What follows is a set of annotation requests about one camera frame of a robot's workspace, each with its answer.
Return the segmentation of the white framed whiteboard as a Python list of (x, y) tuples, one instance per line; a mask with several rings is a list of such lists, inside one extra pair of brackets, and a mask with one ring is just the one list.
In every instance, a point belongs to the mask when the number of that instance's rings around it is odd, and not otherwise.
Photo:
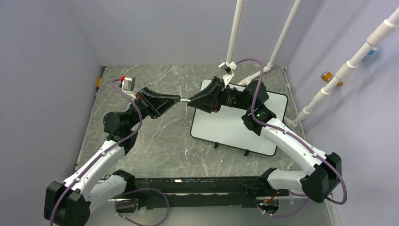
[[(211, 80), (203, 80), (201, 90)], [(257, 132), (261, 129), (261, 125), (254, 122), (250, 114), (250, 107), (257, 84), (258, 81), (255, 80), (247, 86), (229, 85), (231, 88), (236, 88), (243, 92), (244, 100), (247, 103), (245, 109), (221, 106), (220, 111), (207, 113), (194, 108), (194, 117), (190, 131), (191, 136), (213, 142), (215, 146), (225, 145), (241, 149), (245, 152), (245, 155), (253, 152), (273, 156), (276, 153), (277, 146), (271, 141), (257, 135)]]

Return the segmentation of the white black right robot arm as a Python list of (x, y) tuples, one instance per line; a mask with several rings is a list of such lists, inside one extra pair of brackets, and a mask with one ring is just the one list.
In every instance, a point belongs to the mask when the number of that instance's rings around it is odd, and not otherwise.
[(342, 177), (342, 160), (336, 153), (327, 154), (306, 142), (284, 125), (267, 107), (269, 94), (260, 80), (244, 88), (225, 85), (214, 77), (187, 105), (195, 108), (191, 135), (222, 145), (268, 155), (268, 148), (280, 148), (299, 166), (299, 171), (268, 169), (260, 178), (264, 195), (283, 189), (321, 203), (329, 200), (341, 185), (347, 201), (347, 188)]

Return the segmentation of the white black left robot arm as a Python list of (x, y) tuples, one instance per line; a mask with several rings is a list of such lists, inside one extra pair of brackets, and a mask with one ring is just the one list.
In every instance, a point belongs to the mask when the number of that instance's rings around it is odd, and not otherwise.
[(63, 182), (53, 181), (46, 189), (44, 218), (50, 225), (83, 226), (90, 214), (109, 199), (128, 198), (136, 189), (135, 176), (118, 170), (100, 183), (103, 174), (135, 145), (147, 116), (157, 119), (180, 102), (179, 95), (156, 93), (142, 88), (128, 97), (130, 106), (122, 112), (109, 112), (103, 118), (107, 138), (96, 154)]

